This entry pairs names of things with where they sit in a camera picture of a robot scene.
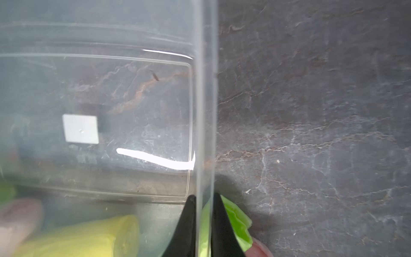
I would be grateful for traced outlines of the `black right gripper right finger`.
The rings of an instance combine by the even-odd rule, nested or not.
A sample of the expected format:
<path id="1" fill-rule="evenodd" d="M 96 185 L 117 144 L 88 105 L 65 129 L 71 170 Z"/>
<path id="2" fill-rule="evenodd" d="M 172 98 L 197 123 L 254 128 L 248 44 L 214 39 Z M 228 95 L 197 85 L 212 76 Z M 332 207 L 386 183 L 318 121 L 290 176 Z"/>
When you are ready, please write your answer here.
<path id="1" fill-rule="evenodd" d="M 235 237 L 235 233 L 219 193 L 214 193 L 213 198 L 211 255 L 212 257 L 245 257 L 245 254 Z"/>

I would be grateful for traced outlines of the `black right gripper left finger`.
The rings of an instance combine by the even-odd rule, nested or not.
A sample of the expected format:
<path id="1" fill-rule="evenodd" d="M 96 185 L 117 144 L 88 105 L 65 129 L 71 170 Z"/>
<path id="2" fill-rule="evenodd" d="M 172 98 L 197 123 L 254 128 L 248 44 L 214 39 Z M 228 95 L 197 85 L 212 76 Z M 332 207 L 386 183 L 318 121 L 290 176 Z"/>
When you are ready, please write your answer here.
<path id="1" fill-rule="evenodd" d="M 195 257 L 197 235 L 197 198 L 187 198 L 171 241 L 162 257 Z"/>

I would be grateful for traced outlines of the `light green trash bag roll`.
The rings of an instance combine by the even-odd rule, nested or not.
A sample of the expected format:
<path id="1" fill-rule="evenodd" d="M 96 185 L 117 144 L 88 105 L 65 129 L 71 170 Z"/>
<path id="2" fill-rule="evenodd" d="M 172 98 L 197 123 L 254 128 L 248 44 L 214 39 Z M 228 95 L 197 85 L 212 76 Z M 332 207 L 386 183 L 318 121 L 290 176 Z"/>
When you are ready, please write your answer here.
<path id="1" fill-rule="evenodd" d="M 252 226 L 252 220 L 232 201 L 221 195 L 222 202 L 230 220 L 233 232 L 241 249 L 246 252 L 253 245 L 253 239 L 248 231 Z M 201 225 L 199 235 L 199 257 L 210 257 L 209 227 L 210 227 L 210 203 L 208 202 L 201 214 Z"/>

